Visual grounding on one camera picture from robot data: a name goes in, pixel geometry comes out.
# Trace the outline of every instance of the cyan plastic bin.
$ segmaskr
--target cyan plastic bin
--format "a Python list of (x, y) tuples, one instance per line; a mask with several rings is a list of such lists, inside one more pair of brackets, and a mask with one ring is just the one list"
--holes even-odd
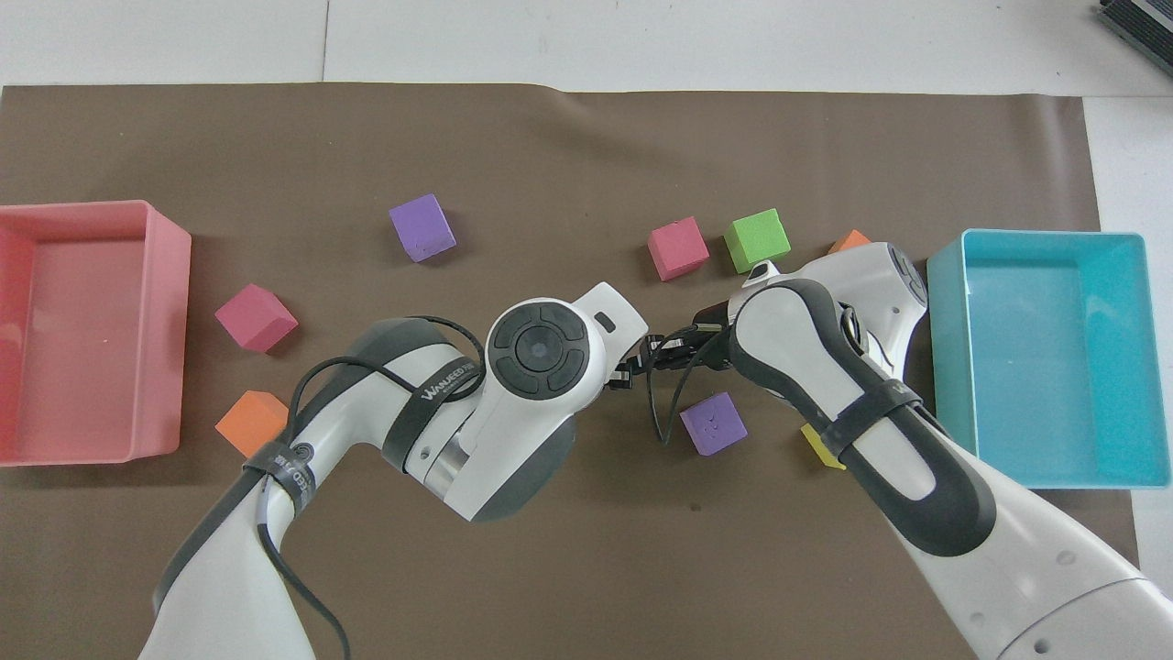
[(1169, 483), (1144, 239), (969, 229), (929, 259), (937, 419), (1031, 489)]

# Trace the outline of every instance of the white table surface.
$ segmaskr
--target white table surface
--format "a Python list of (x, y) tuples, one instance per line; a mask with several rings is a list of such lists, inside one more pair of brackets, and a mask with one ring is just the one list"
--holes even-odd
[[(0, 86), (353, 80), (1085, 96), (1101, 226), (1148, 241), (1173, 419), (1173, 77), (1098, 25), (1093, 6), (4, 0)], [(1133, 509), (1141, 569), (1173, 592), (1173, 491), (1137, 491)]]

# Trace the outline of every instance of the green cube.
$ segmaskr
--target green cube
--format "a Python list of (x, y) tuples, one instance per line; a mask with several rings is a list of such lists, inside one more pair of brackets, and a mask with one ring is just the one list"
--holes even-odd
[(775, 259), (791, 251), (782, 220), (778, 219), (778, 209), (734, 219), (725, 230), (725, 244), (738, 272), (748, 272), (759, 260)]

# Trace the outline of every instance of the black cable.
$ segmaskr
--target black cable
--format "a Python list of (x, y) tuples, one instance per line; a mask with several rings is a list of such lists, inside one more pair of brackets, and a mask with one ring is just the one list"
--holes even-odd
[[(477, 388), (481, 387), (481, 383), (484, 381), (484, 347), (481, 346), (481, 342), (479, 342), (476, 340), (476, 336), (473, 335), (472, 333), (469, 333), (468, 328), (466, 328), (463, 325), (456, 322), (455, 320), (449, 320), (447, 318), (441, 318), (439, 315), (411, 315), (408, 318), (419, 318), (421, 320), (427, 320), (428, 322), (435, 322), (438, 325), (443, 325), (446, 327), (452, 327), (453, 329), (455, 329), (455, 332), (457, 332), (461, 335), (463, 335), (465, 339), (468, 340), (469, 343), (473, 345), (473, 348), (476, 349), (476, 358), (481, 362), (481, 373), (476, 376), (475, 381), (473, 381), (469, 386), (465, 387), (463, 392), (456, 393), (452, 397), (448, 397), (448, 401), (445, 402), (445, 403), (457, 402), (457, 401), (460, 401), (460, 400), (462, 400), (465, 397), (470, 396), (473, 393), (475, 393), (477, 390)], [(301, 408), (301, 395), (305, 393), (306, 386), (310, 385), (310, 381), (313, 380), (314, 376), (317, 376), (318, 374), (321, 374), (324, 370), (326, 370), (326, 369), (328, 369), (331, 367), (334, 367), (335, 365), (352, 365), (354, 367), (361, 367), (361, 368), (371, 372), (372, 374), (379, 374), (380, 376), (387, 379), (392, 383), (394, 383), (394, 385), (399, 386), (400, 388), (407, 390), (408, 393), (414, 393), (415, 392), (415, 386), (408, 383), (404, 377), (401, 377), (400, 375), (395, 374), (394, 372), (391, 372), (389, 369), (387, 369), (386, 367), (384, 367), (381, 365), (375, 365), (373, 362), (369, 362), (369, 361), (366, 361), (366, 360), (361, 360), (361, 359), (357, 359), (357, 358), (352, 358), (352, 356), (338, 356), (338, 358), (332, 358), (330, 360), (324, 360), (324, 361), (319, 362), (318, 365), (313, 366), (308, 372), (306, 372), (305, 376), (301, 377), (301, 381), (298, 382), (297, 388), (293, 389), (293, 396), (290, 397), (289, 419), (286, 420), (286, 423), (285, 423), (285, 428), (286, 428), (287, 433), (280, 438), (280, 441), (283, 443), (285, 443), (286, 445), (289, 445), (290, 443), (292, 443), (293, 438), (296, 438), (298, 436), (298, 434), (301, 433), (301, 429), (299, 428), (297, 414), (298, 414), (298, 411)]]
[(656, 361), (659, 359), (660, 349), (663, 349), (665, 345), (683, 335), (696, 332), (696, 329), (699, 329), (696, 324), (686, 325), (677, 329), (676, 333), (664, 338), (664, 341), (656, 346), (656, 351), (652, 352), (647, 361), (647, 408), (652, 414), (652, 426), (656, 428), (656, 437), (659, 440), (660, 444), (664, 445), (666, 445), (672, 438), (672, 426), (676, 423), (676, 408), (680, 401), (680, 393), (684, 392), (684, 385), (687, 382), (689, 375), (692, 374), (692, 370), (698, 365), (700, 365), (701, 359), (704, 359), (705, 355), (707, 355), (714, 346), (719, 345), (720, 341), (730, 333), (731, 327), (727, 326), (721, 328), (719, 333), (697, 349), (697, 353), (694, 353), (692, 359), (689, 360), (689, 365), (684, 368), (684, 374), (680, 375), (680, 380), (676, 385), (676, 390), (672, 393), (672, 403), (669, 404), (667, 410), (667, 431), (664, 431), (660, 428), (659, 414), (656, 411), (656, 397), (652, 394), (652, 373), (656, 372)]
[[(441, 318), (439, 315), (412, 315), (409, 318), (420, 318), (429, 322), (435, 322), (438, 325), (452, 327), (453, 329), (455, 329), (456, 333), (463, 335), (465, 339), (473, 345), (473, 348), (476, 349), (476, 356), (477, 359), (480, 359), (481, 362), (480, 374), (477, 375), (476, 380), (474, 380), (469, 386), (465, 387), (463, 392), (457, 393), (452, 397), (448, 397), (448, 400), (445, 403), (447, 404), (460, 401), (475, 393), (481, 387), (481, 383), (484, 381), (484, 347), (481, 346), (481, 342), (476, 340), (476, 336), (469, 333), (468, 329), (465, 326), (460, 325), (459, 322), (454, 320), (448, 320), (447, 318)], [(293, 438), (297, 438), (298, 435), (301, 433), (299, 424), (300, 421), (298, 420), (298, 411), (301, 408), (301, 395), (305, 393), (306, 386), (310, 385), (310, 381), (312, 381), (314, 376), (321, 374), (323, 372), (330, 369), (331, 367), (334, 367), (335, 365), (351, 365), (354, 367), (361, 367), (371, 372), (372, 374), (379, 374), (380, 376), (387, 379), (392, 383), (407, 390), (408, 394), (412, 394), (418, 389), (415, 386), (408, 383), (402, 376), (395, 374), (394, 372), (387, 369), (381, 365), (375, 365), (373, 362), (352, 356), (338, 356), (338, 358), (332, 358), (330, 360), (324, 360), (318, 365), (313, 366), (308, 372), (306, 372), (305, 376), (303, 376), (301, 380), (298, 381), (297, 388), (293, 389), (293, 396), (290, 397), (289, 420), (286, 421), (285, 424), (286, 433), (282, 438), (279, 438), (279, 442), (285, 443), (285, 445), (290, 445), (293, 443)], [(313, 607), (319, 614), (321, 614), (321, 617), (331, 625), (331, 627), (334, 628), (334, 633), (338, 634), (338, 641), (341, 642), (343, 645), (343, 658), (345, 660), (350, 660), (351, 642), (350, 639), (347, 639), (346, 637), (346, 631), (343, 628), (343, 622), (339, 621), (337, 617), (334, 617), (333, 612), (331, 612), (330, 608), (326, 607), (326, 604), (319, 600), (318, 597), (314, 596), (312, 591), (310, 591), (310, 587), (305, 586), (305, 583), (303, 583), (300, 578), (297, 577), (297, 573), (293, 572), (293, 569), (291, 569), (290, 565), (285, 563), (285, 559), (282, 557), (280, 551), (277, 550), (277, 546), (273, 544), (272, 537), (269, 536), (269, 525), (266, 523), (257, 524), (257, 536), (260, 538), (260, 545), (262, 547), (264, 547), (265, 556), (269, 557), (269, 562), (270, 564), (273, 565), (273, 569), (276, 569), (277, 572), (282, 574), (282, 578), (284, 578), (285, 581), (291, 587), (293, 587), (293, 591), (296, 591), (298, 596), (304, 598), (305, 601), (308, 603), (310, 606)]]
[[(725, 335), (727, 335), (728, 333), (730, 333), (730, 327), (725, 327), (712, 340), (705, 342), (705, 345), (700, 347), (697, 351), (697, 353), (692, 356), (692, 360), (689, 361), (687, 367), (684, 368), (684, 374), (680, 375), (680, 380), (676, 385), (676, 390), (672, 393), (672, 403), (670, 403), (667, 408), (667, 431), (660, 437), (662, 444), (666, 445), (669, 440), (672, 438), (672, 426), (676, 423), (676, 408), (680, 401), (680, 393), (684, 392), (684, 385), (687, 382), (689, 375), (692, 374), (692, 370), (698, 365), (700, 365), (700, 360), (704, 359), (705, 355), (708, 352), (711, 352), (712, 348), (717, 346), (721, 341), (721, 339), (724, 339)], [(656, 429), (659, 430), (658, 421), (656, 422)]]
[(293, 573), (293, 570), (290, 569), (289, 564), (285, 563), (280, 551), (277, 550), (276, 545), (273, 545), (272, 537), (269, 536), (267, 524), (262, 523), (257, 525), (257, 536), (260, 537), (260, 546), (265, 549), (265, 556), (269, 557), (269, 562), (273, 565), (273, 569), (277, 569), (277, 572), (282, 574), (282, 578), (285, 578), (285, 581), (293, 587), (293, 591), (304, 598), (305, 601), (308, 603), (310, 606), (318, 612), (318, 614), (321, 614), (321, 618), (325, 619), (332, 628), (334, 628), (334, 633), (338, 635), (338, 641), (343, 645), (344, 660), (351, 660), (351, 640), (346, 637), (343, 622), (338, 620), (338, 617), (334, 617), (334, 613), (326, 607), (325, 603), (318, 600), (318, 597), (310, 591), (310, 587), (305, 586), (305, 583), (303, 583), (297, 574)]
[(453, 329), (455, 329), (455, 332), (463, 335), (465, 339), (468, 340), (470, 345), (473, 345), (473, 348), (476, 349), (476, 359), (481, 361), (481, 373), (476, 375), (476, 379), (474, 379), (470, 385), (465, 386), (465, 389), (462, 392), (456, 393), (453, 396), (448, 397), (448, 400), (445, 403), (457, 402), (465, 397), (472, 396), (472, 394), (475, 393), (481, 387), (481, 383), (484, 382), (484, 347), (482, 347), (481, 342), (476, 340), (476, 336), (469, 333), (463, 325), (455, 322), (453, 320), (448, 320), (447, 318), (441, 318), (439, 315), (411, 315), (408, 318), (422, 318), (423, 320), (427, 320), (429, 322), (435, 322), (436, 325), (452, 327)]
[(656, 395), (652, 394), (652, 374), (656, 372), (656, 362), (659, 360), (660, 352), (669, 342), (679, 340), (684, 335), (692, 333), (696, 328), (696, 324), (689, 324), (679, 329), (676, 329), (676, 332), (660, 340), (660, 343), (656, 345), (656, 349), (647, 356), (647, 410), (651, 411), (652, 426), (656, 428), (656, 440), (658, 440), (660, 444), (666, 445), (667, 438), (664, 437), (664, 431), (660, 429), (659, 414), (656, 413)]
[(399, 376), (394, 372), (391, 372), (389, 369), (387, 369), (386, 367), (384, 367), (381, 365), (375, 365), (373, 362), (369, 362), (369, 361), (366, 361), (366, 360), (361, 360), (361, 359), (357, 359), (357, 358), (351, 358), (351, 356), (338, 356), (338, 358), (332, 358), (330, 360), (324, 360), (324, 361), (319, 362), (318, 365), (313, 366), (310, 369), (310, 372), (306, 372), (305, 376), (303, 376), (301, 380), (298, 381), (297, 388), (293, 389), (293, 396), (290, 397), (290, 414), (289, 414), (289, 420), (285, 423), (286, 433), (280, 438), (282, 443), (285, 443), (286, 445), (291, 444), (293, 442), (293, 438), (298, 437), (298, 434), (301, 433), (301, 429), (299, 428), (299, 424), (298, 424), (299, 421), (298, 421), (297, 414), (298, 414), (299, 409), (301, 408), (301, 406), (300, 406), (301, 404), (301, 394), (305, 393), (305, 387), (310, 385), (310, 381), (314, 376), (317, 376), (318, 374), (321, 374), (324, 370), (326, 370), (326, 369), (328, 369), (328, 368), (331, 368), (331, 367), (333, 367), (335, 365), (353, 365), (354, 367), (361, 367), (361, 368), (371, 372), (372, 374), (379, 374), (380, 376), (384, 376), (385, 379), (387, 379), (392, 383), (394, 383), (394, 385), (399, 386), (400, 388), (407, 390), (408, 394), (415, 392), (415, 386), (408, 383), (401, 376)]

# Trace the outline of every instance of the brown paper mat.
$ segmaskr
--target brown paper mat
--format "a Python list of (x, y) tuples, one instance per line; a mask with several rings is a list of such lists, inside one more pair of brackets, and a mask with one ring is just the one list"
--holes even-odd
[[(425, 192), (459, 245), (413, 264), (387, 209)], [(160, 572), (240, 463), (216, 421), (245, 389), (287, 400), (378, 318), (441, 314), (483, 336), (516, 300), (606, 279), (667, 332), (739, 285), (720, 234), (769, 206), (794, 245), (784, 270), (852, 227), (922, 270), (967, 226), (1098, 227), (1073, 98), (5, 89), (0, 203), (138, 197), (194, 236), (183, 441), (122, 467), (0, 472), (5, 658), (134, 656)], [(690, 215), (712, 258), (663, 284), (647, 232)], [(212, 317), (249, 281), (301, 321), (272, 356), (236, 348)], [(931, 395), (927, 320), (908, 380)], [(360, 659), (968, 656), (882, 516), (815, 467), (793, 411), (733, 374), (698, 374), (683, 403), (723, 390), (748, 440), (712, 458), (683, 435), (665, 450), (638, 392), (606, 394), (550, 485), (486, 526), (355, 450), (287, 558)], [(1126, 492), (1055, 499), (1135, 560)]]

